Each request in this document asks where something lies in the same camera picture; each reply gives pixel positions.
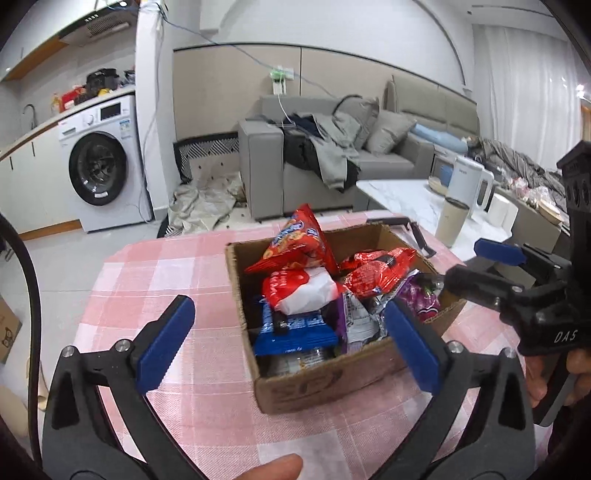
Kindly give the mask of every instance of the pillow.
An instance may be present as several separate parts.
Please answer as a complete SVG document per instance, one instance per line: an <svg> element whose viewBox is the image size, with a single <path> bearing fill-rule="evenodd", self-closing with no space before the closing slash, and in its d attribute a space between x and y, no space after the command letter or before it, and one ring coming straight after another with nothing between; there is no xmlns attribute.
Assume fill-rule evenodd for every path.
<svg viewBox="0 0 591 480"><path fill-rule="evenodd" d="M416 123L403 113L382 110L378 115L365 149L374 155L385 155L408 135L408 131Z"/></svg>
<svg viewBox="0 0 591 480"><path fill-rule="evenodd" d="M377 98L345 97L336 110L348 113L361 125L361 130L353 142L355 150L361 150L378 118L379 100Z"/></svg>
<svg viewBox="0 0 591 480"><path fill-rule="evenodd" d="M440 132L425 127L424 125L416 124L411 130L412 133L418 135L425 140L449 148L450 150L466 155L468 153L468 144L465 140L460 140L447 132Z"/></svg>

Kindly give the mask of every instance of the cabinet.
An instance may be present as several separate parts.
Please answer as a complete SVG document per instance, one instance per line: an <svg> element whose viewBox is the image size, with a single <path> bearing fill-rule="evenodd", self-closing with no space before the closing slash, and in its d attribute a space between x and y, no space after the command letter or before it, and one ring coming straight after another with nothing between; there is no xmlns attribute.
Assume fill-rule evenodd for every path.
<svg viewBox="0 0 591 480"><path fill-rule="evenodd" d="M55 128L0 161L0 212L18 233L76 220L73 195Z"/></svg>
<svg viewBox="0 0 591 480"><path fill-rule="evenodd" d="M14 29L0 51L0 80L37 47L98 8L105 0L38 0Z"/></svg>
<svg viewBox="0 0 591 480"><path fill-rule="evenodd" d="M16 213L12 203L12 178L10 158L0 160L0 213L14 225Z"/></svg>
<svg viewBox="0 0 591 480"><path fill-rule="evenodd" d="M76 193L70 181L69 159L61 151L57 128L43 132L31 143L47 215L44 226L76 220L77 216L70 211Z"/></svg>

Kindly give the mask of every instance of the washing machine door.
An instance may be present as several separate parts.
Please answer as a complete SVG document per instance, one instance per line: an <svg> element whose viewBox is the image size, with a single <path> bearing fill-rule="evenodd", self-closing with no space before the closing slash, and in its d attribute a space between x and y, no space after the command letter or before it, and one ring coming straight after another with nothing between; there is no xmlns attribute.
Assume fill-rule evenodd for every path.
<svg viewBox="0 0 591 480"><path fill-rule="evenodd" d="M78 140L70 154L70 180L79 197L102 206L115 200L127 179L127 155L119 141L94 132Z"/></svg>

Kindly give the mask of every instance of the bottle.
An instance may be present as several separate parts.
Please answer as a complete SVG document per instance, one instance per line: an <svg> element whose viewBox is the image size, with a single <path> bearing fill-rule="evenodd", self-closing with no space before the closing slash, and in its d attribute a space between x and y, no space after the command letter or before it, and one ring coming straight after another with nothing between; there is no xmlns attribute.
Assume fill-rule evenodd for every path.
<svg viewBox="0 0 591 480"><path fill-rule="evenodd" d="M57 93L53 94L53 100L51 101L51 116L59 115L64 111L61 105L61 98Z"/></svg>

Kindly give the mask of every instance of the washing machine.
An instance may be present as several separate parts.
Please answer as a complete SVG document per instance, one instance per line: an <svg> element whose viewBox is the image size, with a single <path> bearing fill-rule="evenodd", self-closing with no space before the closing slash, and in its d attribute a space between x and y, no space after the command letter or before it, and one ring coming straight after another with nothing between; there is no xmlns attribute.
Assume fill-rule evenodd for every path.
<svg viewBox="0 0 591 480"><path fill-rule="evenodd" d="M85 232L153 218L134 95L75 113L59 122L58 132L72 185L72 211Z"/></svg>

